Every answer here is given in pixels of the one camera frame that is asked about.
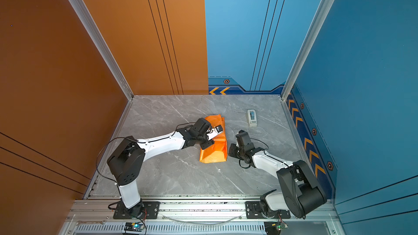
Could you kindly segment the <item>yellow wrapping paper sheet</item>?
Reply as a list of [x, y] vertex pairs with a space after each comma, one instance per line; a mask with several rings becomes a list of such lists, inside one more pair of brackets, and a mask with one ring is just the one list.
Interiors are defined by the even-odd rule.
[[223, 132], [213, 139], [213, 145], [207, 149], [200, 150], [199, 161], [205, 164], [226, 162], [228, 158], [228, 141], [226, 140], [225, 134], [225, 119], [221, 115], [211, 115], [207, 116], [206, 120], [211, 123], [212, 126], [221, 125]]

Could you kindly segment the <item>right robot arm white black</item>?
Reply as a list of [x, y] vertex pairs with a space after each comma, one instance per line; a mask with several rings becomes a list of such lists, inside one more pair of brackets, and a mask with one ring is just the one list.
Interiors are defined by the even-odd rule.
[[327, 202], [327, 195], [305, 161], [286, 161], [262, 148], [230, 146], [228, 155], [276, 177], [280, 191], [271, 190], [260, 196], [261, 214], [265, 218], [279, 217], [290, 212], [296, 218], [306, 215]]

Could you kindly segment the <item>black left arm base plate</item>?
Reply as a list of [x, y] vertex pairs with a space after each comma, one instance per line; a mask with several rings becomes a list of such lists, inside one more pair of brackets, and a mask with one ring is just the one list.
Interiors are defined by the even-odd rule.
[[128, 209], [122, 201], [118, 201], [117, 203], [111, 203], [108, 208], [114, 211], [113, 219], [154, 220], [158, 217], [160, 202], [141, 201], [131, 209]]

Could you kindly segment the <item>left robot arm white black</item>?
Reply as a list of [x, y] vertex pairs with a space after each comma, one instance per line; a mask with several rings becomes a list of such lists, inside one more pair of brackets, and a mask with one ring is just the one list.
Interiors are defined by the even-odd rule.
[[143, 162], [160, 154], [182, 150], [199, 144], [206, 149], [214, 144], [214, 138], [223, 133], [221, 126], [204, 131], [194, 127], [178, 129], [164, 136], [149, 139], [125, 137], [107, 160], [107, 165], [116, 179], [121, 200], [127, 209], [141, 202], [137, 178]]

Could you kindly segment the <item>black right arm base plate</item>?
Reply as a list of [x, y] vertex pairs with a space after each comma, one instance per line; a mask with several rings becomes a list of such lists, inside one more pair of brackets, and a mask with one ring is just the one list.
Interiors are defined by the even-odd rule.
[[288, 210], [270, 210], [265, 202], [246, 201], [246, 216], [248, 219], [290, 219]]

